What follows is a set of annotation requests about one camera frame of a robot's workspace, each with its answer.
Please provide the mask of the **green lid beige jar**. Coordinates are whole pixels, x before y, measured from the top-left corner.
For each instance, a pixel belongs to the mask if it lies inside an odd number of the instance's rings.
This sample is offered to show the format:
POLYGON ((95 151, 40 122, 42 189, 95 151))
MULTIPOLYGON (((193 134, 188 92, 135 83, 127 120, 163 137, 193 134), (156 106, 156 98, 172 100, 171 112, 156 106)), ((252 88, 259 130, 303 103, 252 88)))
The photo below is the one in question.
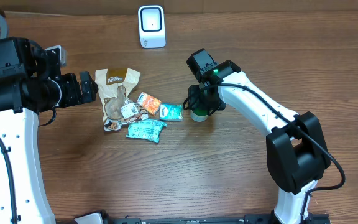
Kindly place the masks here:
POLYGON ((208 108, 205 105, 197 104, 191 108, 191 119, 196 122, 206 121, 208 118, 208 108))

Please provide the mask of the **teal Kleenex tissue pack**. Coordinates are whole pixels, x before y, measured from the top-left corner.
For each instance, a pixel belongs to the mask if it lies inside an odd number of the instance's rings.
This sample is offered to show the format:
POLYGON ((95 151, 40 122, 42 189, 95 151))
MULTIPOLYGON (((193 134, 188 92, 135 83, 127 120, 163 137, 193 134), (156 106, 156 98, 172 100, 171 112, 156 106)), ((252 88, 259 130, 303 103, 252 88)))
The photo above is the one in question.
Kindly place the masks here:
POLYGON ((182 121, 182 105, 166 104, 160 105, 160 119, 163 121, 182 121))

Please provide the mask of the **brown Pantree mushroom bag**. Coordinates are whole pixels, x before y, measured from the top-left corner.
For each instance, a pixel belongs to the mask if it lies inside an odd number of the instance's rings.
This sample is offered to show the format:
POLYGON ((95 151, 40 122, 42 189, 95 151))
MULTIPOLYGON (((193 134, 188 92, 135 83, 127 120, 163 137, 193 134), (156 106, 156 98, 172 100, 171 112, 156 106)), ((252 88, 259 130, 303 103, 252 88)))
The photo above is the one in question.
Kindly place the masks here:
POLYGON ((123 121, 121 108, 138 84, 140 72, 130 69, 100 69, 95 71, 95 82, 102 102, 103 121, 123 121))

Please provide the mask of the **orange Kleenex tissue pack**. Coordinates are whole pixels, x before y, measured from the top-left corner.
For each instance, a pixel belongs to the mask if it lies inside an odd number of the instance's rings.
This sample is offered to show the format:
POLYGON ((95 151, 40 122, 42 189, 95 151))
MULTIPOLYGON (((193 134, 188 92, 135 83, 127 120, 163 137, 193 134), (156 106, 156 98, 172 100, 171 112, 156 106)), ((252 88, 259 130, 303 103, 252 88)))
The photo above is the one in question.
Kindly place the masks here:
POLYGON ((142 92, 139 95, 137 103, 140 104, 152 116, 155 116, 157 114, 160 109, 160 105, 162 104, 162 102, 158 98, 145 92, 142 92))

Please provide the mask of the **mixed beans printed bag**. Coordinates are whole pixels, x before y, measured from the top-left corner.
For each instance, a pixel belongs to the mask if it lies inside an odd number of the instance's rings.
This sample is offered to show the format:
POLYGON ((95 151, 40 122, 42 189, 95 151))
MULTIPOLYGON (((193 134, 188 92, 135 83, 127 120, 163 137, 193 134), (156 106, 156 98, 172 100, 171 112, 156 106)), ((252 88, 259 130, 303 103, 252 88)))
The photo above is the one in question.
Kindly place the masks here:
POLYGON ((147 110, 129 99, 121 107, 118 101, 109 100, 105 103, 104 110, 107 116, 103 125, 105 131, 118 131, 123 126, 149 118, 147 110))

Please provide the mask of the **teal wet wipes pack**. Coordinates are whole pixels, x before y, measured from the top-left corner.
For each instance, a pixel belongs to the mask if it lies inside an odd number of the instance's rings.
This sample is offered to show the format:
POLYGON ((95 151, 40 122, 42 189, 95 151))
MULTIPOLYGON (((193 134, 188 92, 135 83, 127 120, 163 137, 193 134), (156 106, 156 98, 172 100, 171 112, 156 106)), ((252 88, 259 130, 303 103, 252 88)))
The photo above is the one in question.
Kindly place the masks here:
POLYGON ((126 137, 132 139, 145 139, 158 144, 160 133, 166 126, 167 124, 163 121, 155 119, 142 120, 129 125, 126 137))

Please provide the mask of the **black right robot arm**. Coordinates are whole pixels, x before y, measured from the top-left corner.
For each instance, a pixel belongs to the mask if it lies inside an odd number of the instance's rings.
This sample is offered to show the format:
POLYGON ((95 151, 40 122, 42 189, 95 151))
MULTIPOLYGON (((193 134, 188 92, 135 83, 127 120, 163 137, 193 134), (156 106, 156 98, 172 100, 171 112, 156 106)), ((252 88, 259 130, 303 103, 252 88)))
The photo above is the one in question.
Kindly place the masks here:
POLYGON ((183 108, 197 122, 231 105, 266 140, 268 171, 278 185, 278 201, 268 214, 245 215, 244 223, 329 223, 328 215, 308 211, 310 190, 330 166, 318 118, 299 115, 258 89, 234 62, 217 63, 205 49, 191 54, 187 66, 198 84, 188 89, 183 108))

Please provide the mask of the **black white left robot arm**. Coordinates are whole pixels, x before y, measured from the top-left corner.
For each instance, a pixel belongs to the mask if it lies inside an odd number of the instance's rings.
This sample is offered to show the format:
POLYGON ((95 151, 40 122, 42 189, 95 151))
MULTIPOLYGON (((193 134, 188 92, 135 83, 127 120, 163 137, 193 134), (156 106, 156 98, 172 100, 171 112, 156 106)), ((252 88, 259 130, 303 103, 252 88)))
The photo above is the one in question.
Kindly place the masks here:
POLYGON ((39 114, 93 102, 88 72, 62 74, 65 51, 0 39, 0 223, 55 223, 38 150, 39 114))

